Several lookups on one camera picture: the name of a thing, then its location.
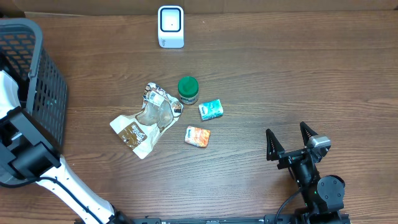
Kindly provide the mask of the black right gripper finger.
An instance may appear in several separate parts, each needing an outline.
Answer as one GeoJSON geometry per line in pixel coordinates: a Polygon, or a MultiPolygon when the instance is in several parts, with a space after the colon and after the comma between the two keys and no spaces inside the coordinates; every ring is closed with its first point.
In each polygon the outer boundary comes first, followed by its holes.
{"type": "Polygon", "coordinates": [[[279,160],[280,155],[285,152],[285,149],[282,147],[280,142],[275,137],[274,133],[270,130],[266,130],[266,139],[267,139],[267,160],[275,161],[279,160]]]}
{"type": "Polygon", "coordinates": [[[314,146],[314,140],[318,134],[312,130],[304,121],[300,123],[300,130],[302,133],[302,139],[305,146],[314,146]]]}

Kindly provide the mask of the teal tissue pack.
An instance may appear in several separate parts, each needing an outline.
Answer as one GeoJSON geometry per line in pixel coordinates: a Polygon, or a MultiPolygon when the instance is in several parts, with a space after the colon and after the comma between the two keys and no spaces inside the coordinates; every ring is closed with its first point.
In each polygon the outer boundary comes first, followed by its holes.
{"type": "Polygon", "coordinates": [[[198,110],[202,121],[218,118],[224,114],[220,99],[201,103],[198,105],[198,110]]]}

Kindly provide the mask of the orange tissue pack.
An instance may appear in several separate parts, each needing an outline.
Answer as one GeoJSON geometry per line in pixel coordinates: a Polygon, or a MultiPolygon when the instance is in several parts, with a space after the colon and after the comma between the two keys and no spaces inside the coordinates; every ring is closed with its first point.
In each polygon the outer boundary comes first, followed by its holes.
{"type": "Polygon", "coordinates": [[[186,143],[196,147],[207,147],[210,134],[210,130],[188,126],[184,140],[186,143]]]}

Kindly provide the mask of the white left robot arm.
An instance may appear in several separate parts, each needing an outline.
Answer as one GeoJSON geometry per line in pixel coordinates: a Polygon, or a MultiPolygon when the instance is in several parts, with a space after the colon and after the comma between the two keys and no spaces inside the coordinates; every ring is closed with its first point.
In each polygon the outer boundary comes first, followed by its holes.
{"type": "Polygon", "coordinates": [[[19,98],[27,96],[27,86],[1,55],[1,186],[36,183],[68,205],[80,223],[131,223],[72,171],[58,142],[21,107],[19,98]]]}

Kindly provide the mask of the brown white snack bag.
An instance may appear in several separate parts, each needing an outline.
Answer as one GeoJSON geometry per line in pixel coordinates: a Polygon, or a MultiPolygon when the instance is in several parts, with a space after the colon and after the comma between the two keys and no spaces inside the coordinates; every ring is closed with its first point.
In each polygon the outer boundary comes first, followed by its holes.
{"type": "Polygon", "coordinates": [[[140,112],[120,115],[110,126],[140,159],[147,157],[160,137],[182,114],[183,105],[156,83],[146,85],[140,112]]]}

